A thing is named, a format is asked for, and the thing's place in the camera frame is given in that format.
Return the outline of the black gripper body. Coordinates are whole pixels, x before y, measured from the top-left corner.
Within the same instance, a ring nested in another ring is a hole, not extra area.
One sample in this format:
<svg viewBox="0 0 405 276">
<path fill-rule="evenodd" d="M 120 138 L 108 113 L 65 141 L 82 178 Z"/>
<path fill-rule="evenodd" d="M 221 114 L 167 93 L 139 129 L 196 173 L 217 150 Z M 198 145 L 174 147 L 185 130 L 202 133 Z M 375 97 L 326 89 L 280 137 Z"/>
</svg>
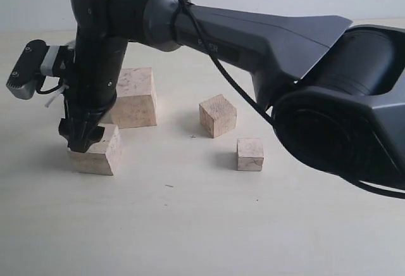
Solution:
<svg viewBox="0 0 405 276">
<path fill-rule="evenodd" d="M 127 50 L 126 38 L 77 34 L 65 118 L 99 121 L 116 101 L 116 85 Z"/>
</svg>

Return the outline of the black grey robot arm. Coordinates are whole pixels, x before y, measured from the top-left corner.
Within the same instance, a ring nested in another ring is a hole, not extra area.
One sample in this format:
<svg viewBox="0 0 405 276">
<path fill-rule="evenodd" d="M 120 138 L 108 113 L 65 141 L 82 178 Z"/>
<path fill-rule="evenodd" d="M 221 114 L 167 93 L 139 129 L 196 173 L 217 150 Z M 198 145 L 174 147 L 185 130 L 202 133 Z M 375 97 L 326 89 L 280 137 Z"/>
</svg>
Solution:
<svg viewBox="0 0 405 276">
<path fill-rule="evenodd" d="M 77 22 L 59 133 L 72 151 L 101 118 L 131 42 L 187 46 L 248 72 L 246 101 L 295 159 L 364 190 L 404 197 L 404 29 L 336 16 L 276 16 L 191 0 L 70 0 Z"/>
</svg>

